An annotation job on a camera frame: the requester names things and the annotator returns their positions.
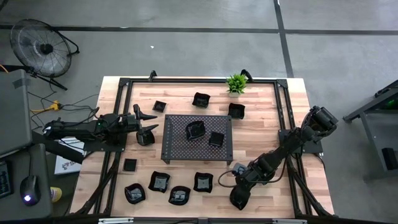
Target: green plant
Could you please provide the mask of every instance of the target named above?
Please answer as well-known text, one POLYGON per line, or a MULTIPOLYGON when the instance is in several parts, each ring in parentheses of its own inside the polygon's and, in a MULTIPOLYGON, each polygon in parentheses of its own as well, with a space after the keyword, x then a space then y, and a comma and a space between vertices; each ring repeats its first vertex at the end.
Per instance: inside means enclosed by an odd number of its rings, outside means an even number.
POLYGON ((241 74, 234 74, 231 76, 231 78, 227 78, 227 84, 229 86, 229 90, 227 90, 230 93, 244 93, 243 89, 246 88, 246 81, 247 78, 245 75, 241 74))

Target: concrete floor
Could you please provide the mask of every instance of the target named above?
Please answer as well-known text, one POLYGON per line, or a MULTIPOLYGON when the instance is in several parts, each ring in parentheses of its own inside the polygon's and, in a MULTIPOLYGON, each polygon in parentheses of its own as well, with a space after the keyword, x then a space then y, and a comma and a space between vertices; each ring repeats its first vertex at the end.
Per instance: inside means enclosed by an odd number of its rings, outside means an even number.
MULTIPOLYGON (((397 1, 280 0, 280 6, 286 29, 398 29, 397 1)), ((277 28, 271 0, 11 0, 0 12, 0 24, 24 18, 65 26, 277 28)), ((245 68, 255 77, 286 77, 278 34, 62 33, 81 50, 68 73, 57 79, 69 90, 50 98, 62 103, 99 92, 105 75, 149 75, 156 70, 161 76, 227 76, 245 68)), ((294 75, 304 78, 310 104, 325 106, 338 118, 397 79, 396 36, 287 35, 287 44, 294 75)), ((0 30, 0 49, 0 63, 19 63, 9 46, 9 30, 0 30)), ((40 96, 50 93, 39 81, 30 90, 40 96)), ((96 100, 83 105, 94 107, 96 100)), ((40 108, 39 100, 30 97, 30 106, 40 108)), ((59 116, 78 121, 87 114, 48 112, 40 118, 45 123, 59 116)), ((335 213, 398 222, 398 179, 363 181, 370 165, 379 161, 362 124, 340 121, 322 143, 335 213)), ((65 208, 56 210, 63 213, 65 208)))

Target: potted plant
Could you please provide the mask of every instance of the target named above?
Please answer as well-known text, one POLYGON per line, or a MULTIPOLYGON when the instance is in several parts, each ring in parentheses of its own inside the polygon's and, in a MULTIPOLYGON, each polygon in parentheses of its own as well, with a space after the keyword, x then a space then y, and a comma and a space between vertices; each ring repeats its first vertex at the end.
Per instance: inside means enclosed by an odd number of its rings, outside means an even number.
POLYGON ((240 94, 244 93, 243 90, 246 88, 247 81, 245 75, 234 74, 226 80, 229 87, 229 97, 239 97, 240 94))

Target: perforated metal platform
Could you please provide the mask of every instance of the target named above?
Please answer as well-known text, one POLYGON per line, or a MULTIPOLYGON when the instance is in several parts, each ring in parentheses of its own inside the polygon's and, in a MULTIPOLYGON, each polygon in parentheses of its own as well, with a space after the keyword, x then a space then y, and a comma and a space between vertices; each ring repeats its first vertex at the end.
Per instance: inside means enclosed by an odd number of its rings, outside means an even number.
POLYGON ((226 161, 233 160, 232 124, 230 116, 165 115, 162 160, 226 161), (185 128, 192 121, 204 121, 206 134, 203 138, 188 141, 185 128), (209 145, 211 132, 224 134, 221 147, 209 145))

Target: black computer mouse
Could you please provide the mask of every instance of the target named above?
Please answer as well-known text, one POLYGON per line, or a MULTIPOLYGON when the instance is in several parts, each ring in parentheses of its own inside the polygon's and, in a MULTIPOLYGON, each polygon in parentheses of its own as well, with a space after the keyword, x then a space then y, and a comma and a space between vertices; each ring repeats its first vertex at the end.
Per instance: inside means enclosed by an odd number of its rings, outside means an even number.
POLYGON ((26 206, 33 206, 40 201, 42 194, 39 189, 39 177, 30 175, 21 182, 19 187, 21 199, 26 206))

